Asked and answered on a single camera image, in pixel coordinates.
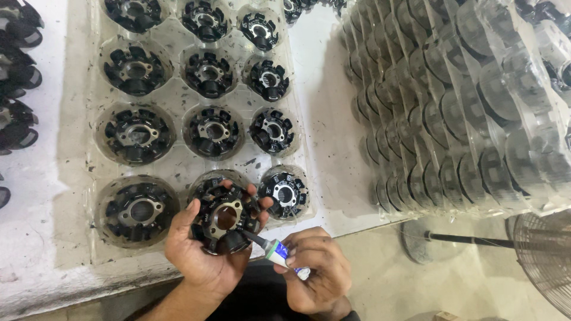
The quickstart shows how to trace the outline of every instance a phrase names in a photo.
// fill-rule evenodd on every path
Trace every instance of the concrete floor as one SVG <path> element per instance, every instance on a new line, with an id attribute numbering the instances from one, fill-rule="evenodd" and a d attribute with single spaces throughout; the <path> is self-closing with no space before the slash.
<path id="1" fill-rule="evenodd" d="M 503 218 L 455 220 L 424 218 L 434 232 L 506 238 Z M 513 250 L 442 244 L 452 256 L 418 265 L 401 249 L 398 225 L 338 239 L 352 263 L 349 299 L 361 320 L 430 321 L 444 310 L 467 320 L 568 320 L 528 281 Z M 168 291 L 168 285 L 69 308 L 26 321 L 119 321 Z"/>

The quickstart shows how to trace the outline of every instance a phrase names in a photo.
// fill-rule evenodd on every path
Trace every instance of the clear plastic tray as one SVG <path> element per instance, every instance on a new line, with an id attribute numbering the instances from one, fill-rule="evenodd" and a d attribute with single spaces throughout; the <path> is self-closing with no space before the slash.
<path id="1" fill-rule="evenodd" d="M 107 206 L 109 189 L 115 183 L 118 185 L 151 179 L 161 184 L 173 193 L 178 208 L 183 208 L 188 203 L 189 188 L 201 175 L 213 170 L 236 171 L 240 177 L 247 181 L 259 184 L 262 177 L 269 171 L 277 168 L 296 168 L 303 173 L 300 177 L 308 191 L 312 190 L 312 179 L 308 171 L 306 161 L 307 146 L 303 132 L 303 119 L 299 104 L 296 101 L 295 73 L 289 46 L 288 33 L 284 17 L 282 2 L 276 1 L 210 1 L 214 9 L 220 7 L 228 19 L 228 30 L 225 36 L 215 42 L 204 43 L 194 36 L 192 32 L 182 24 L 183 12 L 188 0 L 167 1 L 159 0 L 161 7 L 160 23 L 149 28 L 144 33 L 128 31 L 113 21 L 107 14 L 104 0 L 92 0 L 94 16 L 92 19 L 93 58 L 89 87 L 90 92 L 86 127 L 91 132 L 85 141 L 87 154 L 86 169 L 93 179 L 93 185 L 87 191 L 86 213 L 93 228 L 91 231 L 91 258 L 93 264 L 107 262 L 111 258 L 139 255 L 145 252 L 159 251 L 162 243 L 159 242 L 164 233 L 153 242 L 144 246 L 116 246 L 113 242 L 116 238 L 110 235 L 106 227 L 106 218 L 102 217 L 102 209 Z M 275 25 L 274 34 L 279 36 L 277 45 L 269 50 L 262 51 L 248 40 L 240 25 L 242 17 L 252 13 L 263 13 L 266 20 L 272 20 Z M 150 93 L 134 96 L 125 93 L 109 81 L 104 64 L 112 65 L 110 54 L 116 49 L 128 51 L 130 47 L 142 48 L 147 56 L 151 53 L 160 60 L 164 70 L 164 80 L 160 86 Z M 224 58 L 232 72 L 232 85 L 225 93 L 216 99 L 205 98 L 196 90 L 186 77 L 186 68 L 192 56 L 198 54 L 200 58 L 205 53 L 215 54 L 217 60 Z M 281 99 L 269 102 L 248 86 L 249 75 L 256 63 L 265 60 L 273 61 L 273 66 L 282 66 L 285 69 L 284 77 L 289 78 L 289 86 Z M 189 128 L 194 115 L 200 115 L 203 110 L 214 109 L 216 113 L 224 110 L 230 116 L 231 126 L 236 123 L 238 129 L 237 141 L 230 152 L 202 157 L 196 148 L 189 148 L 191 143 Z M 168 141 L 164 143 L 164 150 L 159 157 L 152 162 L 133 163 L 125 161 L 124 155 L 116 154 L 108 145 L 110 139 L 105 131 L 107 124 L 114 120 L 117 113 L 131 110 L 138 115 L 151 111 L 157 118 L 164 121 L 168 128 L 168 135 L 155 137 L 154 139 Z M 249 127 L 252 120 L 264 110 L 279 110 L 283 113 L 283 119 L 290 119 L 295 133 L 290 147 L 282 153 L 264 152 L 251 138 Z M 220 129 L 220 133 L 213 135 L 232 135 Z M 148 138 L 140 138 L 149 133 L 138 131 L 138 135 L 125 139 L 137 139 L 145 141 Z M 284 224 L 293 224 L 315 215 L 315 210 L 307 202 L 307 206 L 297 217 L 287 220 L 271 218 L 267 228 L 275 228 Z"/>

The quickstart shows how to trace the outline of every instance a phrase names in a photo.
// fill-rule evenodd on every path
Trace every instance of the sleeve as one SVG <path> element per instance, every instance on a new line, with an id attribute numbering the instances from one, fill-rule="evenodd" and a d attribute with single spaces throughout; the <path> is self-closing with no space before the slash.
<path id="1" fill-rule="evenodd" d="M 342 318 L 341 321 L 361 321 L 361 318 L 358 316 L 357 312 L 351 311 L 345 318 Z"/>

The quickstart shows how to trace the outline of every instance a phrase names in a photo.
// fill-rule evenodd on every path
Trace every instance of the blue tube label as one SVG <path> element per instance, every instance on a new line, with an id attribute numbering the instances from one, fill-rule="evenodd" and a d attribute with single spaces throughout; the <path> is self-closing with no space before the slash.
<path id="1" fill-rule="evenodd" d="M 279 256 L 281 256 L 282 258 L 287 259 L 288 256 L 288 249 L 287 247 L 285 247 L 281 242 L 278 242 L 275 246 L 275 250 L 274 252 L 276 254 L 278 254 Z M 300 272 L 305 274 L 306 271 L 308 272 L 308 268 L 306 267 L 298 267 L 298 268 L 294 268 L 294 271 L 296 272 L 296 274 L 300 275 Z"/>

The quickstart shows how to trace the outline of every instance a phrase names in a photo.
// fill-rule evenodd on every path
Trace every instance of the finger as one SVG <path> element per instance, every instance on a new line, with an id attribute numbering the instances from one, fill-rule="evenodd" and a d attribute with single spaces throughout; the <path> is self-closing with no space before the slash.
<path id="1" fill-rule="evenodd" d="M 227 189 L 232 189 L 232 181 L 229 179 L 224 179 L 220 182 L 220 185 L 226 187 Z"/>
<path id="2" fill-rule="evenodd" d="M 289 268 L 283 267 L 279 264 L 274 263 L 274 271 L 276 271 L 277 274 L 284 274 L 287 271 L 289 271 Z"/>
<path id="3" fill-rule="evenodd" d="M 263 211 L 258 215 L 260 228 L 256 231 L 256 233 L 260 233 L 264 229 L 264 226 L 266 226 L 266 223 L 268 222 L 268 218 L 270 218 L 270 215 L 266 211 Z"/>
<path id="4" fill-rule="evenodd" d="M 313 310 L 315 293 L 307 287 L 293 270 L 287 269 L 282 276 L 287 285 L 287 302 L 289 307 L 298 312 Z"/>
<path id="5" fill-rule="evenodd" d="M 312 236 L 328 236 L 331 237 L 331 235 L 329 235 L 329 233 L 325 232 L 325 230 L 320 227 L 312 227 L 312 228 L 308 228 L 307 230 L 303 230 L 303 231 L 299 231 L 296 233 L 292 233 L 289 234 L 283 241 L 282 244 L 284 244 L 285 246 L 289 247 L 289 244 L 293 241 L 293 240 L 298 240 L 298 239 L 303 239 L 303 238 L 309 238 Z"/>
<path id="6" fill-rule="evenodd" d="M 296 252 L 304 250 L 329 252 L 339 261 L 339 263 L 345 269 L 349 270 L 351 268 L 351 264 L 343 254 L 341 247 L 332 238 L 326 236 L 312 236 L 309 238 L 297 240 L 296 242 L 290 242 L 290 245 Z"/>
<path id="7" fill-rule="evenodd" d="M 248 194 L 250 194 L 251 196 L 256 195 L 256 192 L 258 191 L 256 189 L 256 186 L 252 183 L 248 184 L 248 186 L 246 187 L 246 190 L 248 191 Z"/>
<path id="8" fill-rule="evenodd" d="M 338 274 L 344 270 L 337 258 L 327 251 L 296 250 L 295 255 L 285 260 L 290 268 L 310 267 L 328 274 Z"/>
<path id="9" fill-rule="evenodd" d="M 246 267 L 248 266 L 248 261 L 250 259 L 250 255 L 252 254 L 252 244 L 247 248 L 234 252 L 227 256 L 228 261 L 232 266 L 234 266 L 235 271 L 239 272 L 240 275 L 244 273 Z"/>
<path id="10" fill-rule="evenodd" d="M 178 214 L 176 214 L 171 221 L 171 227 L 168 231 L 169 234 L 184 235 L 188 237 L 188 231 L 194 218 L 198 215 L 200 210 L 200 201 L 193 199 L 192 202 Z"/>
<path id="11" fill-rule="evenodd" d="M 345 269 L 329 252 L 304 250 L 296 251 L 294 256 L 285 260 L 290 268 L 310 267 L 316 270 L 316 276 L 335 285 L 342 293 L 347 293 L 351 287 L 351 271 Z"/>
<path id="12" fill-rule="evenodd" d="M 271 197 L 266 196 L 262 199 L 259 199 L 258 203 L 260 204 L 262 210 L 267 210 L 274 205 L 274 200 Z"/>

